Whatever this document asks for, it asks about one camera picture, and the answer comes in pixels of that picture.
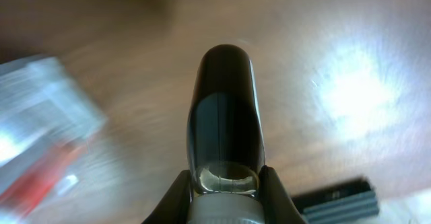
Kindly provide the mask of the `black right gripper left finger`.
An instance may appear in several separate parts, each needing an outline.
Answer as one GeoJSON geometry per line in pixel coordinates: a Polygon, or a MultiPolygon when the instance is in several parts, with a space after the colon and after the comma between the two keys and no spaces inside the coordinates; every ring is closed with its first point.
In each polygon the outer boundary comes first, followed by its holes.
{"type": "Polygon", "coordinates": [[[183,170],[142,224],[185,224],[191,203],[191,174],[183,170]]]}

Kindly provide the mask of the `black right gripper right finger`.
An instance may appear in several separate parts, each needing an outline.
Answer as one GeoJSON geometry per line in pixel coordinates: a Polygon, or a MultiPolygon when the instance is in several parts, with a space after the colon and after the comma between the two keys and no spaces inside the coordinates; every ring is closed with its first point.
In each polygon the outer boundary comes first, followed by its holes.
{"type": "Polygon", "coordinates": [[[259,179],[259,202],[263,206],[266,224],[307,224],[274,168],[264,165],[259,179]]]}

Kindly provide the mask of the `dark bottle white cap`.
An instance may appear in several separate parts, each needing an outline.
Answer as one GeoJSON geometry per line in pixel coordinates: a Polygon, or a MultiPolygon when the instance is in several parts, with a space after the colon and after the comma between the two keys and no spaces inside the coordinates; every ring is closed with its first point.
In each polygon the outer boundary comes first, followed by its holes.
{"type": "Polygon", "coordinates": [[[258,173],[265,163],[253,65],[234,45],[201,59],[187,122],[193,197],[188,223],[264,223],[258,173]]]}

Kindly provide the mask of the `orange tube white cap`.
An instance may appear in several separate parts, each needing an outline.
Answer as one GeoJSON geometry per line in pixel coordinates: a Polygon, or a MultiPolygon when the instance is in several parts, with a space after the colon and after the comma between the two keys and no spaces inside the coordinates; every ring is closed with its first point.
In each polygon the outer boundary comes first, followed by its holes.
{"type": "Polygon", "coordinates": [[[1,217],[23,219],[29,215],[83,150],[77,145],[51,148],[1,194],[1,217]]]}

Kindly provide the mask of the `black grey robot base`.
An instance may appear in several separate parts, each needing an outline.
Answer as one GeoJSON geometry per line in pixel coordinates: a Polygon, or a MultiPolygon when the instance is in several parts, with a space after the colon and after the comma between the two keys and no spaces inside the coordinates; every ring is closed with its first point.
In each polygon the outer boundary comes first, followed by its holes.
{"type": "Polygon", "coordinates": [[[310,224],[352,223],[380,213],[376,191],[364,177],[299,194],[292,201],[310,224]]]}

